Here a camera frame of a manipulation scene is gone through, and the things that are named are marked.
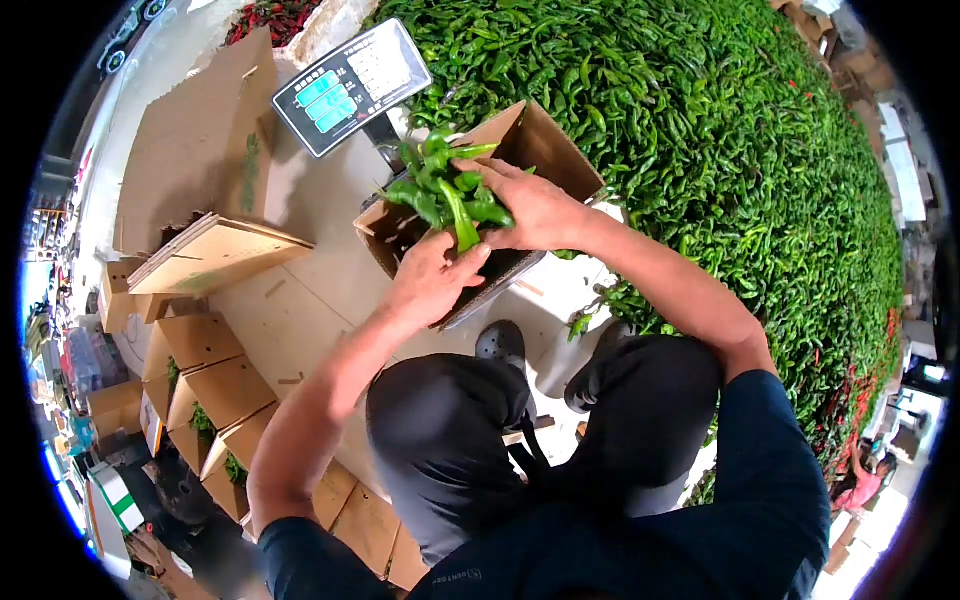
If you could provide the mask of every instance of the man's left hand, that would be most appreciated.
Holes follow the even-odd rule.
[[[465,287],[483,283],[476,273],[491,252],[489,244],[480,243],[455,259],[447,258],[456,242],[449,230],[424,235],[403,257],[378,310],[411,335],[442,319]]]

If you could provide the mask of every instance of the black pants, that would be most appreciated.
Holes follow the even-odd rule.
[[[371,385],[368,428],[394,508],[433,566],[473,537],[567,501],[586,516],[670,510],[713,419],[721,370],[690,338],[628,338],[594,357],[567,396],[594,402],[566,464],[514,472],[502,441],[531,393],[522,373],[492,360],[433,354],[403,361]]]

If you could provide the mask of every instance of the scale display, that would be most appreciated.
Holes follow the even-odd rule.
[[[392,18],[314,62],[274,96],[274,109],[320,158],[375,116],[433,83]]]

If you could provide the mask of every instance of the hand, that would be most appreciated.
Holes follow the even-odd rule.
[[[548,180],[499,158],[454,160],[461,171],[478,171],[484,185],[514,213],[516,227],[493,229],[484,240],[495,250],[580,250],[595,210],[578,203]]]
[[[456,246],[453,233],[429,231],[403,256],[394,285],[379,311],[411,335],[450,312],[465,287],[484,278],[476,272],[487,262],[491,247],[480,243],[454,260],[446,254]]]

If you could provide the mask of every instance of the woman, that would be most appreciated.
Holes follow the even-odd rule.
[[[860,465],[860,444],[857,438],[851,441],[850,452],[853,474],[856,476],[856,487],[852,490],[846,490],[836,497],[833,501],[834,512],[856,509],[866,504],[879,491],[880,484],[883,483],[887,473],[892,470],[897,460],[893,454],[887,454],[876,466],[876,474],[871,474]]]

